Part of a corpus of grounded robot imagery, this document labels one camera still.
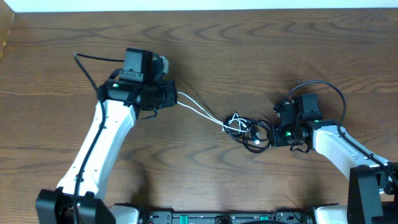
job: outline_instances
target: wire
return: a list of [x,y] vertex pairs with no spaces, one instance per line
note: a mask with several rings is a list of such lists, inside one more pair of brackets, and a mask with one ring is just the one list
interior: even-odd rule
[[299,112],[296,116],[296,127],[300,126],[300,116],[303,115],[303,112]]
[[205,115],[205,114],[203,114],[203,113],[197,111],[195,108],[192,108],[191,106],[188,106],[188,105],[183,104],[183,103],[181,103],[181,102],[178,101],[177,103],[178,103],[179,105],[184,106],[184,107],[186,107],[186,108],[189,108],[189,109],[193,110],[194,112],[198,113],[200,116],[202,116],[202,117],[204,117],[204,118],[207,118],[207,119],[209,119],[210,121],[215,122],[215,123],[221,125],[221,126],[223,127],[223,130],[225,130],[225,128],[227,128],[227,129],[231,129],[231,130],[234,130],[234,131],[237,131],[237,132],[240,132],[240,133],[247,132],[247,130],[245,130],[245,129],[241,129],[241,128],[236,129],[236,128],[232,128],[232,127],[229,127],[228,125],[223,124],[222,121],[219,121],[219,120],[217,120],[216,118],[214,118],[211,114],[209,114],[209,112],[207,112],[203,107],[201,107],[201,106],[200,106],[194,99],[192,99],[190,96],[188,96],[187,94],[185,94],[185,93],[183,93],[183,92],[181,92],[181,91],[178,91],[177,93],[186,96],[189,100],[191,100],[192,102],[194,102],[194,104],[196,104],[196,105],[197,105],[202,111],[204,111],[207,115]]
[[335,87],[334,85],[332,85],[331,83],[328,83],[328,82],[323,81],[323,80],[312,80],[312,81],[308,81],[308,82],[302,83],[302,84],[300,84],[300,85],[294,87],[292,90],[290,90],[290,91],[283,97],[283,99],[282,99],[282,100],[279,102],[279,104],[276,106],[275,111],[279,111],[280,106],[282,105],[282,103],[285,101],[285,99],[286,99],[294,90],[296,90],[296,89],[298,89],[298,88],[300,88],[300,87],[302,87],[302,86],[304,86],[304,85],[308,85],[308,84],[312,84],[312,83],[323,83],[323,84],[326,84],[326,85],[332,87],[332,89],[336,90],[336,92],[340,95],[341,100],[343,101],[343,112],[342,112],[342,114],[341,114],[341,116],[340,116],[340,120],[339,120],[338,125],[337,125],[337,131],[338,131],[339,135],[340,135],[346,142],[348,142],[348,144],[352,145],[352,146],[353,146],[356,150],[358,150],[360,153],[364,154],[364,155],[365,155],[366,157],[368,157],[370,160],[372,160],[372,161],[375,162],[377,165],[379,165],[379,167],[380,167],[384,172],[386,172],[386,173],[388,174],[388,176],[390,176],[390,178],[392,179],[393,183],[395,183],[395,185],[398,187],[398,179],[397,179],[397,177],[395,177],[395,175],[394,175],[389,169],[387,169],[387,167],[386,167],[382,162],[380,162],[379,160],[377,160],[376,158],[374,158],[374,157],[373,157],[373,154],[368,154],[368,153],[365,152],[363,149],[361,149],[358,145],[356,145],[356,144],[353,143],[351,140],[349,140],[349,139],[347,138],[347,136],[345,136],[346,133],[343,133],[343,132],[341,131],[341,124],[343,123],[343,120],[344,120],[344,117],[345,117],[345,114],[346,114],[347,104],[346,104],[346,100],[345,100],[344,95],[342,94],[342,92],[341,92],[339,89],[337,89],[337,87]]
[[295,224],[300,224],[300,223],[301,223],[300,219],[296,216],[296,214],[292,211],[292,209],[290,209],[290,208],[288,208],[288,207],[280,207],[280,208],[278,208],[277,210],[274,211],[274,213],[272,214],[272,217],[273,217],[273,219],[275,220],[275,222],[276,222],[276,213],[277,213],[279,210],[282,210],[282,209],[289,210],[291,213],[293,213],[294,218],[297,219],[297,221],[298,221],[298,222],[295,223]]
[[[271,126],[272,123],[270,121],[266,121],[263,119],[260,120],[255,120],[251,118],[243,118],[245,122],[243,122],[246,126],[248,131],[245,133],[233,133],[229,129],[226,129],[225,132],[236,142],[242,144],[249,152],[251,153],[261,153],[264,152],[266,149],[270,147],[269,145],[269,133],[271,133]],[[230,121],[233,120],[233,116],[227,118],[224,121],[224,125],[229,125]],[[258,139],[256,134],[259,132],[259,128],[262,128],[263,130],[266,131],[267,133],[267,138],[266,139]],[[255,141],[256,144],[259,144],[260,142],[266,142],[265,144],[263,143],[263,146],[257,146],[250,144],[249,141]]]
[[[215,122],[223,127],[223,131],[225,131],[232,139],[234,139],[236,142],[243,144],[244,147],[252,153],[260,153],[264,152],[268,147],[269,147],[269,139],[268,135],[271,132],[271,126],[272,123],[270,121],[265,121],[265,120],[255,120],[251,118],[242,118],[239,117],[237,113],[234,113],[232,116],[228,117],[225,121],[220,121],[216,119],[214,116],[209,114],[202,106],[200,106],[193,98],[188,96],[187,94],[178,91],[178,94],[181,94],[185,97],[187,97],[189,100],[191,100],[194,104],[196,104],[202,111],[204,111],[206,114],[203,114],[196,110],[195,108],[192,108],[191,106],[188,106],[186,104],[183,104],[181,102],[177,102],[181,106],[184,106],[186,108],[191,109],[192,111],[198,113],[200,116],[209,119],[212,122]],[[230,125],[232,123],[237,123],[238,128],[232,128]],[[259,132],[259,128],[262,128],[266,131],[267,133],[267,138],[266,139],[258,139],[256,136],[257,133]],[[256,144],[260,144],[261,142],[267,142],[265,146],[255,146],[253,144],[250,144],[249,141],[254,141]]]
[[90,58],[90,59],[95,59],[95,60],[103,60],[106,62],[124,62],[123,59],[111,59],[111,58],[103,58],[103,57],[95,57],[95,56],[90,56],[90,55],[85,55],[85,54],[80,54],[80,53],[75,53],[77,56],[85,57],[85,58]]
[[105,126],[105,120],[106,120],[105,107],[104,107],[103,100],[100,99],[98,88],[97,88],[94,80],[91,78],[90,74],[87,72],[87,70],[84,68],[84,66],[79,61],[79,58],[78,58],[79,56],[90,58],[90,59],[95,59],[95,60],[104,60],[104,61],[108,61],[108,62],[123,62],[124,61],[124,60],[118,60],[118,59],[94,57],[94,56],[83,55],[83,54],[79,54],[79,53],[75,53],[74,54],[74,58],[75,58],[76,63],[79,65],[80,69],[86,75],[87,79],[90,81],[91,85],[93,86],[93,88],[94,88],[94,90],[95,90],[95,92],[97,94],[97,98],[99,99],[99,104],[101,105],[101,112],[102,112],[102,120],[101,120],[101,123],[99,125],[98,131],[95,134],[93,142],[91,143],[90,147],[88,148],[86,156],[84,157],[83,162],[81,163],[79,172],[76,175],[75,191],[74,191],[73,197],[72,197],[72,202],[73,202],[73,222],[75,224],[79,224],[79,213],[78,213],[78,209],[77,209],[77,204],[78,204],[78,194],[79,194],[80,182],[83,181],[83,172],[85,170],[85,166],[87,164],[88,159],[90,158],[90,154],[92,153],[98,138],[100,137],[100,134],[101,134],[101,132],[102,132],[104,126]]

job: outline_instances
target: wooden table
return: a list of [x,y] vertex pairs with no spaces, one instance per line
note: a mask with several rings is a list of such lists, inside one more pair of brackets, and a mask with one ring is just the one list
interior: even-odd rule
[[[0,64],[1,222],[37,222],[40,189],[55,188],[90,127],[95,93],[73,53],[123,58],[126,47],[166,56],[178,89],[221,118],[236,110],[277,121],[272,105],[296,84],[332,82],[347,100],[348,132],[398,161],[397,9],[17,14]],[[122,67],[83,63],[97,84]],[[340,117],[332,89],[297,94],[306,92],[318,93],[325,118]],[[177,105],[127,135],[106,203],[260,211],[346,203],[347,193],[316,152],[251,154]]]

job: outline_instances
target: black cable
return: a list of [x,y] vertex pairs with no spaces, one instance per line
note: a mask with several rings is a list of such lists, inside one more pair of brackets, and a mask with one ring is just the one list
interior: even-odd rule
[[145,118],[139,118],[139,119],[154,119],[156,117],[157,117],[157,109],[154,108],[154,114],[153,115],[147,116]]
[[108,61],[108,62],[123,62],[123,60],[118,60],[118,59],[93,57],[93,56],[83,55],[83,54],[79,54],[79,53],[75,53],[74,54],[74,58],[75,58],[76,63],[79,65],[80,69],[86,75],[87,79],[90,81],[91,85],[93,86],[93,88],[94,88],[94,90],[95,90],[95,92],[97,94],[97,98],[99,100],[99,104],[101,105],[101,112],[102,112],[101,124],[99,125],[98,131],[97,131],[97,133],[96,133],[96,135],[94,137],[94,140],[91,143],[90,148],[88,148],[86,156],[83,159],[83,162],[81,163],[79,172],[76,175],[75,192],[73,193],[73,197],[72,197],[72,202],[73,202],[73,222],[75,224],[79,224],[79,213],[78,213],[78,209],[77,209],[77,203],[78,203],[78,194],[79,194],[80,182],[83,181],[82,178],[83,178],[83,172],[85,171],[86,163],[87,163],[88,159],[90,158],[90,154],[93,151],[94,146],[95,146],[98,138],[100,137],[100,134],[101,134],[101,132],[102,132],[104,126],[105,126],[105,120],[106,120],[106,112],[105,112],[104,102],[103,102],[103,100],[100,99],[98,88],[95,85],[94,80],[90,77],[90,74],[88,74],[87,70],[80,63],[78,56],[91,58],[91,59],[95,59],[95,60],[104,60],[104,61]]
[[95,60],[103,60],[103,61],[106,61],[106,62],[124,62],[123,59],[111,59],[111,58],[95,57],[95,56],[90,56],[90,55],[85,55],[85,54],[80,54],[80,53],[75,53],[75,55],[81,56],[81,57],[85,57],[85,58],[95,59]]
[[303,112],[299,112],[296,116],[296,127],[300,126],[300,116],[303,116]]
[[299,146],[299,145],[300,145],[300,143],[299,143],[298,141],[294,141],[294,142],[290,145],[290,150],[291,150],[292,152],[298,151],[298,152],[302,152],[302,153],[305,153],[305,154],[307,154],[307,153],[310,152],[311,146],[309,146],[309,145],[307,145],[307,149],[306,149],[305,151],[303,151],[303,150],[301,150],[301,149],[299,149],[299,148],[295,148],[295,149],[294,149],[294,146]]
[[282,99],[282,100],[279,102],[279,104],[276,106],[276,110],[275,110],[275,111],[279,111],[280,106],[282,105],[282,103],[286,100],[286,98],[287,98],[294,90],[296,90],[296,89],[298,89],[298,88],[300,88],[300,87],[302,87],[302,86],[304,86],[304,85],[308,85],[308,84],[312,84],[312,83],[323,83],[323,84],[326,84],[326,85],[332,87],[334,90],[336,90],[336,92],[340,95],[341,100],[343,101],[343,113],[341,114],[340,120],[339,120],[338,125],[337,125],[337,131],[338,131],[339,135],[340,135],[346,142],[348,142],[348,144],[352,145],[352,146],[353,146],[356,150],[358,150],[360,153],[364,154],[364,155],[365,155],[366,157],[368,157],[370,160],[372,160],[372,161],[375,162],[377,165],[379,165],[380,168],[381,168],[382,170],[384,170],[384,171],[388,174],[388,176],[391,177],[391,179],[392,179],[392,181],[395,183],[395,185],[398,186],[398,179],[395,177],[395,175],[394,175],[391,171],[389,171],[389,170],[387,169],[387,167],[386,167],[382,162],[380,162],[379,160],[377,160],[376,158],[374,158],[371,154],[368,154],[368,153],[365,152],[363,149],[361,149],[359,146],[357,146],[355,143],[353,143],[351,140],[349,140],[349,139],[345,136],[346,133],[343,133],[343,132],[341,131],[341,124],[343,123],[343,120],[344,120],[344,117],[345,117],[345,114],[346,114],[347,104],[346,104],[346,100],[345,100],[345,98],[344,98],[342,92],[341,92],[339,89],[337,89],[337,87],[335,87],[334,85],[332,85],[331,83],[328,83],[328,82],[323,81],[323,80],[312,80],[312,81],[308,81],[308,82],[302,83],[302,84],[300,84],[300,85],[294,87],[292,90],[290,90],[290,91],[283,97],[283,99]]
[[[224,125],[230,127],[229,121],[231,121],[232,118],[233,118],[233,116],[228,117],[224,121]],[[234,131],[229,128],[224,128],[225,132],[236,142],[243,144],[243,146],[249,152],[261,153],[261,152],[264,152],[266,149],[268,149],[269,148],[268,137],[269,137],[269,133],[271,132],[271,127],[272,127],[271,121],[266,121],[263,119],[255,120],[255,119],[243,118],[243,117],[239,117],[239,118],[246,120],[246,121],[240,120],[240,122],[242,122],[246,125],[247,132],[244,133],[244,132]],[[267,142],[266,146],[255,146],[255,145],[249,143],[249,141],[253,141],[253,137],[254,137],[255,133],[259,131],[257,127],[260,127],[267,132],[266,139],[258,139],[260,142]]]
[[119,73],[120,73],[121,70],[122,70],[121,68],[118,68],[118,69],[116,69],[115,71],[113,71],[113,72],[111,73],[111,75],[109,76],[109,79],[115,79],[115,78],[119,75]]
[[293,212],[293,210],[290,209],[290,208],[288,208],[288,207],[280,207],[280,208],[278,208],[277,210],[274,211],[274,213],[272,214],[272,217],[273,217],[273,219],[274,219],[275,221],[276,221],[276,213],[277,213],[279,210],[282,210],[282,209],[289,210],[291,213],[293,213],[294,218],[297,219],[297,221],[298,221],[298,222],[295,223],[295,224],[300,224],[300,223],[301,223],[300,219],[296,216],[296,214]]

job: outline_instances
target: white cable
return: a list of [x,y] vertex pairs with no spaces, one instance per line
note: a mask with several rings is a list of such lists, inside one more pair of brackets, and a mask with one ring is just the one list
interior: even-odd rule
[[204,111],[204,112],[207,114],[207,116],[204,115],[203,113],[197,111],[195,108],[192,108],[191,106],[185,105],[185,104],[183,104],[183,103],[181,103],[181,102],[178,101],[177,103],[178,103],[179,105],[184,106],[184,107],[186,107],[186,108],[189,108],[189,109],[193,110],[194,112],[198,113],[198,114],[201,115],[202,117],[207,118],[207,119],[209,119],[210,121],[215,122],[215,123],[221,125],[221,126],[224,127],[224,128],[228,128],[228,129],[237,131],[237,132],[239,132],[239,133],[240,133],[240,132],[245,133],[245,132],[248,131],[247,126],[242,122],[242,121],[246,121],[246,120],[243,119],[243,118],[238,118],[239,115],[238,115],[237,113],[235,113],[235,114],[233,115],[232,119],[228,121],[228,124],[231,124],[233,121],[236,121],[236,122],[238,122],[238,124],[239,124],[239,129],[232,128],[232,127],[229,127],[229,126],[227,126],[227,125],[224,125],[222,121],[219,121],[219,120],[217,120],[216,118],[214,118],[211,114],[209,114],[205,109],[203,109],[194,99],[192,99],[191,97],[189,97],[187,94],[185,94],[185,93],[183,93],[183,92],[180,92],[180,91],[178,91],[177,93],[186,96],[189,100],[191,100],[192,102],[194,102],[194,104],[196,104],[202,111]]
[[214,118],[211,114],[207,113],[207,111],[205,109],[203,109],[194,99],[192,99],[190,96],[188,96],[187,94],[178,91],[177,93],[184,95],[185,97],[187,97],[188,99],[190,99],[194,104],[196,104],[201,110],[203,110],[209,117],[213,118],[214,120],[217,120],[216,118]]

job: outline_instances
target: connector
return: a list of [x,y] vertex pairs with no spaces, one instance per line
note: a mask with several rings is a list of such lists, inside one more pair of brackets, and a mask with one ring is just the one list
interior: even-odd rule
[[260,135],[260,131],[257,127],[253,126],[250,129],[250,134],[251,134],[251,138],[253,139],[254,143],[256,145],[260,144],[260,139],[259,139],[259,135]]

